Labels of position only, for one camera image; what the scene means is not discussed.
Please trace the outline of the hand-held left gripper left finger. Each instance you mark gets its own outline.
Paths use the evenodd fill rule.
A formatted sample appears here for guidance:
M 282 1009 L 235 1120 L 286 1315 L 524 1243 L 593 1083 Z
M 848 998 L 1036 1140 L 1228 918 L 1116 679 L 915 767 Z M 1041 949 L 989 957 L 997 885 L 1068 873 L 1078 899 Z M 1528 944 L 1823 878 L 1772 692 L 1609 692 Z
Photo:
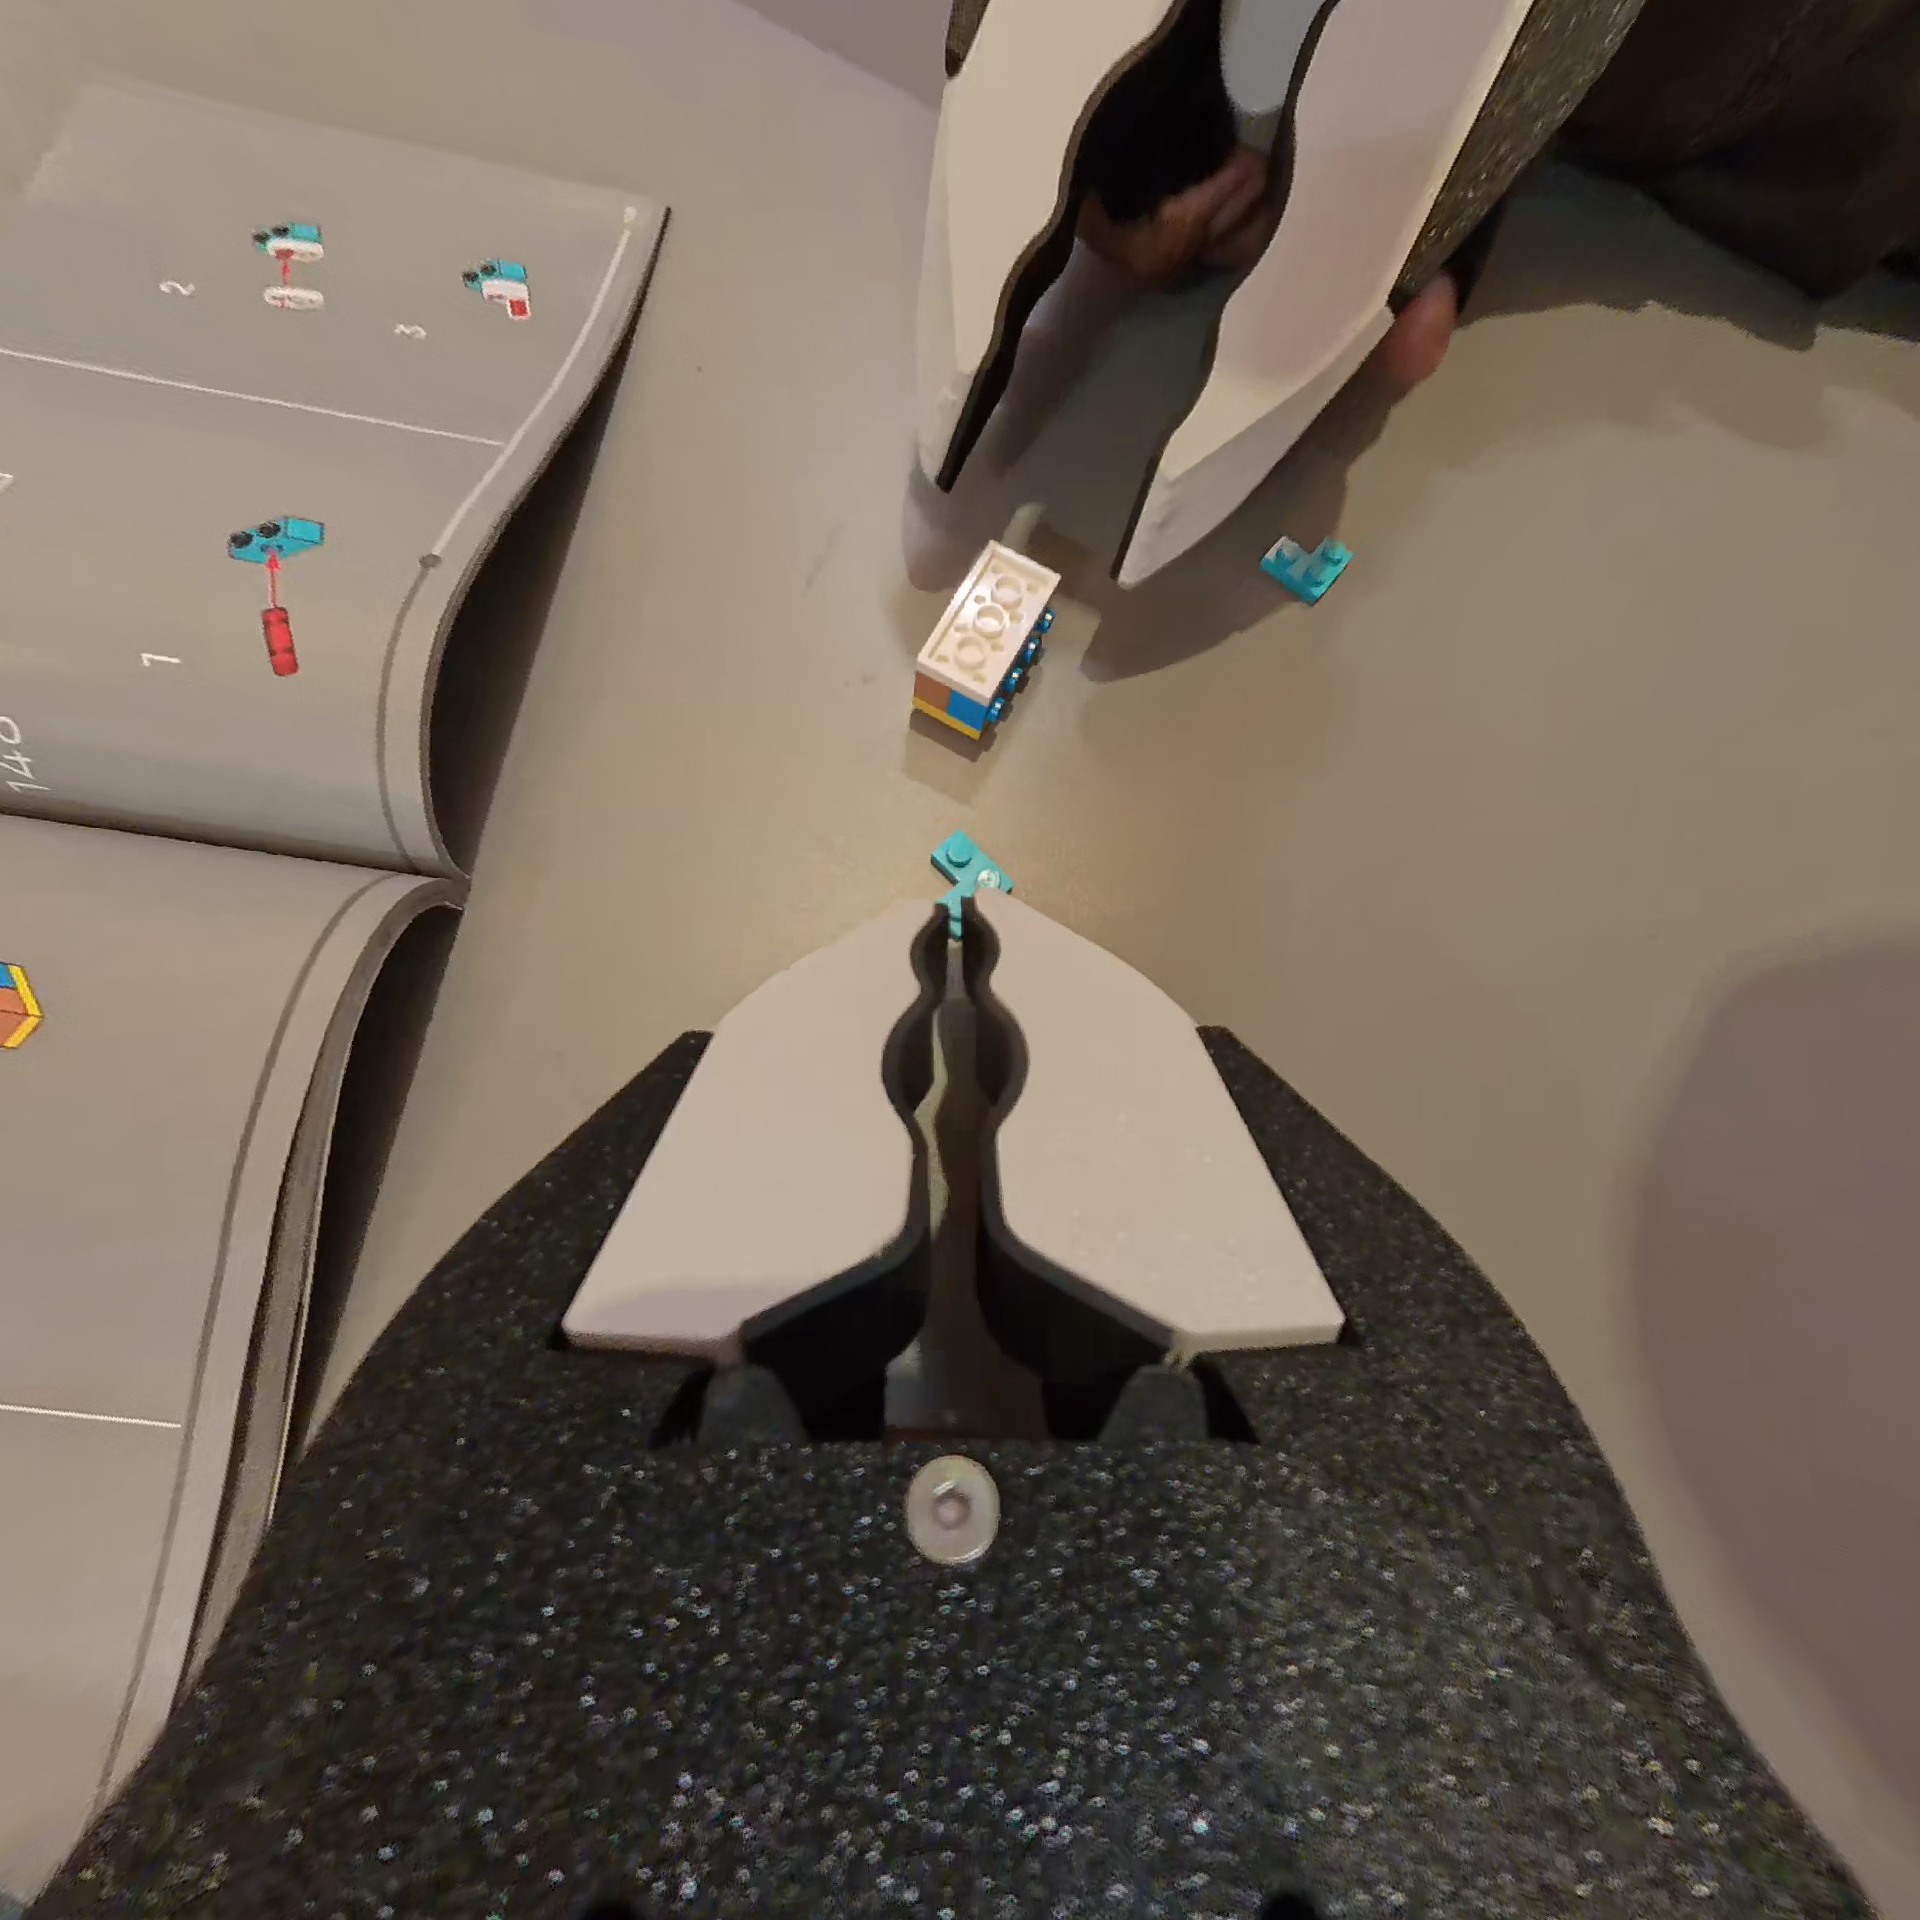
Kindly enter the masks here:
M 898 901 L 720 1022 L 564 1313 L 573 1347 L 760 1365 L 795 1405 L 879 1383 L 925 1321 L 946 956 L 946 909 Z

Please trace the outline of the grey instruction booklet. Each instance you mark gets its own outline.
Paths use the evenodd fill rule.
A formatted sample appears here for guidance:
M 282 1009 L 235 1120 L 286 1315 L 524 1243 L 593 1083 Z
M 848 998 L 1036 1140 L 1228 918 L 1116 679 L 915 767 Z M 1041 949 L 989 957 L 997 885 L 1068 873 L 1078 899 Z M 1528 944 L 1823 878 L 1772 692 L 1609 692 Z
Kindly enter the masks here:
M 89 82 L 2 192 L 2 1905 L 271 1524 L 446 636 L 627 349 L 637 189 Z

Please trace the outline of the person's right hand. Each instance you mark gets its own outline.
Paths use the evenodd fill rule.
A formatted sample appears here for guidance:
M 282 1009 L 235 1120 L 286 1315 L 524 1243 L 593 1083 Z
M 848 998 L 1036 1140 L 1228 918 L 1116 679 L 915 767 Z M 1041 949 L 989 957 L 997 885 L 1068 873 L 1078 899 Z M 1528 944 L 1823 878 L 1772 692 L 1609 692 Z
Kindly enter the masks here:
M 1171 287 L 1204 271 L 1246 271 L 1278 226 L 1270 171 L 1267 152 L 1236 144 L 1208 177 L 1135 219 L 1117 219 L 1103 197 L 1088 196 L 1080 205 L 1078 238 L 1121 275 L 1152 287 Z M 1442 366 L 1481 262 L 1485 250 L 1474 238 L 1394 311 L 1369 370 L 1381 373 L 1397 393 L 1410 393 Z

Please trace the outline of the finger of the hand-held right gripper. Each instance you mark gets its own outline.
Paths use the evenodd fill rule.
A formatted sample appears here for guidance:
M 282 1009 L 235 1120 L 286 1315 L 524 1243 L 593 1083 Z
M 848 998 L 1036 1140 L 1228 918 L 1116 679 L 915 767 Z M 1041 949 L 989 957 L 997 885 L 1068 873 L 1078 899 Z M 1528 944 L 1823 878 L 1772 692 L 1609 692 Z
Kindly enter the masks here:
M 1530 4 L 1334 4 L 1290 94 L 1270 247 L 1223 306 L 1208 373 L 1116 560 L 1140 589 L 1239 506 L 1349 385 Z
M 918 290 L 918 459 L 953 492 L 1073 251 L 1086 144 L 1199 4 L 953 4 Z

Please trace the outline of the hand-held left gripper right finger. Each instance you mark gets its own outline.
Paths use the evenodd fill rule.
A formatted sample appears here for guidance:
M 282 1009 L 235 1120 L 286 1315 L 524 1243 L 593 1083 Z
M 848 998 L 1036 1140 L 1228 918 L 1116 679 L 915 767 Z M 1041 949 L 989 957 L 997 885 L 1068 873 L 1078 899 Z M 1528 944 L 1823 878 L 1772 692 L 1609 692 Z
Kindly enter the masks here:
M 1345 1313 L 1199 1024 L 1016 897 L 966 913 L 977 1295 L 1073 1411 L 1147 1365 L 1332 1345 Z

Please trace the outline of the grey desk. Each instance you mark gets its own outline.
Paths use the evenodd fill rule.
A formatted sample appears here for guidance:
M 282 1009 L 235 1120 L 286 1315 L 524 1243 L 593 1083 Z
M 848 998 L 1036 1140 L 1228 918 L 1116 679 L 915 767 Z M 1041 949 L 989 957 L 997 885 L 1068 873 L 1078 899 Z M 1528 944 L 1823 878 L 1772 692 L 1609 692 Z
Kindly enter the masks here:
M 981 763 L 901 659 L 981 529 L 915 497 L 946 8 L 6 4 L 2 179 L 121 77 L 672 205 L 548 570 L 465 925 L 318 1355 L 667 1040 L 911 891 L 967 823 L 1228 1024 L 1528 1321 L 1735 1715 L 1918 1916 L 1918 1361 L 1865 1153 L 1918 1024 L 1918 343 L 1812 331 L 1549 177 L 1474 323 L 1334 407 L 1152 593 L 1070 627 Z M 1308 607 L 1290 534 L 1354 564 Z

